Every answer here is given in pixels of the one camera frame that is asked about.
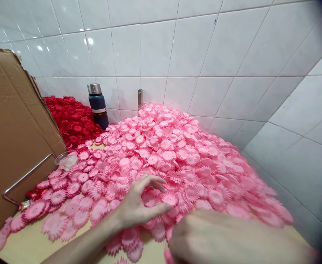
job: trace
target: metal bracket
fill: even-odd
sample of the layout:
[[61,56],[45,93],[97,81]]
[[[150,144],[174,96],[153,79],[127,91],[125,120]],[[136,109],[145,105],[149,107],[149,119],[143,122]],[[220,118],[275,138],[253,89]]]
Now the metal bracket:
[[143,90],[139,89],[138,90],[138,111],[141,109],[142,105],[143,105]]
[[56,158],[56,156],[51,153],[49,154],[46,158],[44,158],[42,161],[40,161],[34,168],[32,168],[26,175],[24,175],[23,177],[21,177],[15,184],[13,184],[11,187],[9,187],[7,190],[5,190],[5,192],[3,193],[3,198],[6,199],[7,201],[15,204],[16,206],[19,206],[19,202],[13,200],[12,198],[9,198],[7,196],[7,193],[14,187],[16,186],[18,183],[20,183],[26,176],[28,176],[29,174],[31,174],[33,172],[33,170],[35,170],[37,167],[39,167],[45,160],[47,160],[50,156],[53,156],[54,158]]

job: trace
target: table surface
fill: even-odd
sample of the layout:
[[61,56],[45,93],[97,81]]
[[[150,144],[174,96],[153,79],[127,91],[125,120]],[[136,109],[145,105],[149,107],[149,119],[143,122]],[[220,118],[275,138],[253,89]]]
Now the table surface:
[[[93,149],[103,148],[103,146],[93,145]],[[41,233],[43,219],[35,221],[27,225],[24,229],[18,233],[11,234],[7,240],[5,247],[0,251],[0,259],[7,262],[8,264],[36,264],[41,263],[50,255],[55,253],[61,247],[66,245],[68,242],[61,242],[57,240],[51,242],[48,240],[47,234]],[[81,228],[76,237],[88,231],[91,223],[88,222],[83,228]],[[308,245],[302,236],[292,227],[286,226],[283,229],[284,232],[294,237],[295,239]],[[141,232],[142,239],[144,241],[143,255],[138,263],[141,264],[164,264],[164,249],[167,248],[167,242],[164,240],[162,243],[157,243],[146,230]],[[113,264],[117,262],[121,257],[127,258],[126,253],[120,250],[119,253],[114,256],[109,256],[105,250],[96,257],[94,264],[104,263]]]

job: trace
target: cardboard box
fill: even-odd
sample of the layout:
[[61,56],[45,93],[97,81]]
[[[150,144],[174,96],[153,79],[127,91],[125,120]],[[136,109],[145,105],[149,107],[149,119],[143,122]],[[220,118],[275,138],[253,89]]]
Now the cardboard box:
[[[5,190],[49,154],[66,151],[38,86],[21,66],[20,58],[0,49],[0,228],[18,207],[3,198]],[[21,202],[57,166],[50,156],[7,195]]]

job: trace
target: clear plastic cup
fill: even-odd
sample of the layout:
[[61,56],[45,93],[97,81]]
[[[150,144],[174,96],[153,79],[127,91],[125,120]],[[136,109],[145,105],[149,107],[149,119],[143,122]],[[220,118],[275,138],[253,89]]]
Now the clear plastic cup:
[[55,164],[59,165],[65,171],[69,171],[70,168],[77,165],[78,162],[78,152],[74,150],[64,152],[55,159]]

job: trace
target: blue thermos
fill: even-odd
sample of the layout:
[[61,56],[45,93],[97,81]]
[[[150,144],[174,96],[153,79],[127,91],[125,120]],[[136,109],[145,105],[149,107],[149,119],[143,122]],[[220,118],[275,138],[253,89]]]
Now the blue thermos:
[[102,95],[100,84],[88,84],[89,102],[94,115],[95,123],[99,124],[102,130],[108,127],[108,116],[105,97]]

